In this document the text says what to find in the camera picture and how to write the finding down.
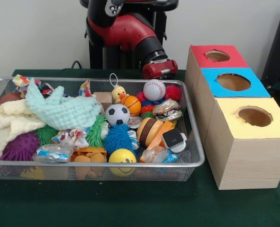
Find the red paper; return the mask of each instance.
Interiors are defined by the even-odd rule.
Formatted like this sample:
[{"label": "red paper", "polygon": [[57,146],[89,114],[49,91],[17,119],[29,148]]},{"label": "red paper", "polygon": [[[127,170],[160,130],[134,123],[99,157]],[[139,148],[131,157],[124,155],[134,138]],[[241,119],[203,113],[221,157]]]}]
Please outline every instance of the red paper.
[{"label": "red paper", "polygon": [[[200,68],[249,68],[241,54],[232,45],[190,46]],[[213,61],[207,58],[210,51],[221,51],[229,55],[228,61]]]}]

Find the purple spiky ball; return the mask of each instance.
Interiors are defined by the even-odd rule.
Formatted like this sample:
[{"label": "purple spiky ball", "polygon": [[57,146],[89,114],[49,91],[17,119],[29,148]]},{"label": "purple spiky ball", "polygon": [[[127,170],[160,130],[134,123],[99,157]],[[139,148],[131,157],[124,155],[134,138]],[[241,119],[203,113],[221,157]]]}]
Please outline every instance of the purple spiky ball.
[{"label": "purple spiky ball", "polygon": [[35,132],[28,132],[17,136],[9,142],[3,150],[0,160],[4,161],[32,161],[40,144]]}]

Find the white wall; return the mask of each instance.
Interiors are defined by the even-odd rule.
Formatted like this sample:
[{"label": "white wall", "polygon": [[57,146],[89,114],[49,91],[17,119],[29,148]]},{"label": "white wall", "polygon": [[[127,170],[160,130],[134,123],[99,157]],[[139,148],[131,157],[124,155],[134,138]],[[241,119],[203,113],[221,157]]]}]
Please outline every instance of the white wall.
[{"label": "white wall", "polygon": [[[164,48],[180,69],[190,44],[232,44],[260,77],[280,0],[180,0],[167,15]],[[69,68],[74,60],[88,68],[85,18],[77,0],[0,0],[0,77],[14,69]]]}]

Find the blue paper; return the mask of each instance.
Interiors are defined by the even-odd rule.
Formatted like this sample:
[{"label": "blue paper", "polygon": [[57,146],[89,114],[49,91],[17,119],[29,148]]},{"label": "blue paper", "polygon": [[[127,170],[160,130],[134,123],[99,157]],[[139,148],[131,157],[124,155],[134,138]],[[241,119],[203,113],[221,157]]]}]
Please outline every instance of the blue paper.
[{"label": "blue paper", "polygon": [[[215,97],[271,97],[259,78],[250,68],[218,68],[202,69],[210,90]],[[231,91],[222,87],[217,81],[217,77],[225,73],[238,74],[250,81],[251,87],[243,91]]]}]

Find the black cable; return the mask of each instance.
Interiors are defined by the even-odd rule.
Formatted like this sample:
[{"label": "black cable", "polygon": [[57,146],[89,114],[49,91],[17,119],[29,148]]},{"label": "black cable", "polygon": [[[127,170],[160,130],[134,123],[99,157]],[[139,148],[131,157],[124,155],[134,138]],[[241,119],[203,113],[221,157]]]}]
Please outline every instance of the black cable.
[{"label": "black cable", "polygon": [[78,66],[79,66],[79,68],[80,69],[82,69],[82,66],[81,66],[81,64],[80,64],[80,62],[79,61],[74,61],[74,63],[72,64],[72,67],[71,67],[71,69],[73,69],[74,68],[74,66],[75,66],[75,64],[78,64]]}]

